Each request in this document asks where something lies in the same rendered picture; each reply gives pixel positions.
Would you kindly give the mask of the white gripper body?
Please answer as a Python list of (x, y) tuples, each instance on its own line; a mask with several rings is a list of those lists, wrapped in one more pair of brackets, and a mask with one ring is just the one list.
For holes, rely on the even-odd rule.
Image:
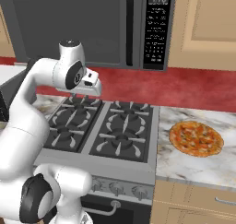
[(101, 82), (99, 79), (95, 83), (81, 81), (71, 90), (71, 92), (75, 94), (99, 97), (101, 95)]

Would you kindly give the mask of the grey microwave door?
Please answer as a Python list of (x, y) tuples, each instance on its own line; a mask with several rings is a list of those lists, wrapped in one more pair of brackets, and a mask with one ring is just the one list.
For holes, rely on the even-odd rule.
[(126, 64), (126, 0), (0, 0), (19, 62), (59, 57), (59, 42), (80, 41), (86, 65), (137, 69), (142, 0), (134, 2), (133, 65)]

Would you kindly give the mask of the grey microwave oven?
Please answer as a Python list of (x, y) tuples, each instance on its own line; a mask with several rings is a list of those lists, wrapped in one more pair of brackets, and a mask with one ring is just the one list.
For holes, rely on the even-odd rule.
[(175, 0), (142, 0), (140, 64), (137, 69), (167, 67)]

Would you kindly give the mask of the black oven door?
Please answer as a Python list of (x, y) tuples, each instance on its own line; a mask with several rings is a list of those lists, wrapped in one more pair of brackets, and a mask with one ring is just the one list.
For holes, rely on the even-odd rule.
[(94, 224), (149, 224), (151, 205), (98, 195), (86, 195), (82, 197), (81, 204), (84, 208), (101, 209), (101, 206), (98, 206), (98, 204), (109, 204), (112, 200), (120, 201), (121, 207), (109, 217), (89, 213)]

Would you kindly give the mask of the beige base cupboard door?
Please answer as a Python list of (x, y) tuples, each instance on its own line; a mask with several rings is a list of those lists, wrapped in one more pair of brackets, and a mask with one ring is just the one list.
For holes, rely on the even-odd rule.
[(150, 224), (236, 224), (236, 218), (179, 208), (159, 208)]

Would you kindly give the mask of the grey stove with black hob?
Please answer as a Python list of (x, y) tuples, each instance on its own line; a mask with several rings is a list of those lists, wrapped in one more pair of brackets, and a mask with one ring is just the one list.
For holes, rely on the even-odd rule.
[[(147, 103), (51, 97), (43, 103), (50, 135), (37, 165), (55, 163), (89, 172), (101, 181), (88, 195), (151, 205), (155, 186), (159, 107)], [(111, 183), (124, 188), (116, 196)], [(132, 188), (142, 186), (147, 198), (139, 201)]]

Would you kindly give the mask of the grey stove knob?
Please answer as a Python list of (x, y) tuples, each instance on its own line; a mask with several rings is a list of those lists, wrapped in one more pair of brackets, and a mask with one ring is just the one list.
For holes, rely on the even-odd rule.
[(139, 201), (141, 201), (142, 199), (146, 199), (148, 196), (148, 191), (142, 186), (133, 187), (132, 193)]
[(101, 181), (97, 180), (97, 179), (94, 179), (92, 181), (92, 191), (95, 192), (95, 191), (99, 191), (102, 187), (102, 183)]
[(122, 195), (124, 193), (124, 188), (119, 183), (111, 183), (109, 187), (111, 192), (116, 196)]

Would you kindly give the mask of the round pizza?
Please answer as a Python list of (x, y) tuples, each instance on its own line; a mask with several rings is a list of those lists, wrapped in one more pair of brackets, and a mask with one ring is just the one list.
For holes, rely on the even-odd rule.
[(169, 139), (182, 153), (198, 158), (217, 155), (224, 146), (216, 130), (196, 121), (176, 123), (170, 130)]

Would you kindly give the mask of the beige drawer front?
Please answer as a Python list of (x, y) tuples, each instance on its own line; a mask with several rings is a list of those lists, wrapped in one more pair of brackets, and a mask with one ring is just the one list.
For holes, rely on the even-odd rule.
[(162, 204), (236, 217), (236, 206), (220, 203), (217, 199), (236, 203), (236, 192), (162, 180), (155, 183), (154, 200)]

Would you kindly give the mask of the beige wall cupboard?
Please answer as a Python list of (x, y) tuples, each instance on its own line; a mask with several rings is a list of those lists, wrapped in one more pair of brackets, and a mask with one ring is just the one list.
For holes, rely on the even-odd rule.
[(7, 30), (2, 7), (0, 6), (0, 56), (14, 57), (15, 52)]

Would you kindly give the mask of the beige wall cupboard door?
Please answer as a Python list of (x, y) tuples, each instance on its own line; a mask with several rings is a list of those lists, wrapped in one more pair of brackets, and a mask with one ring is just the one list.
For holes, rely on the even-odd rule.
[(168, 66), (236, 71), (236, 0), (175, 0)]

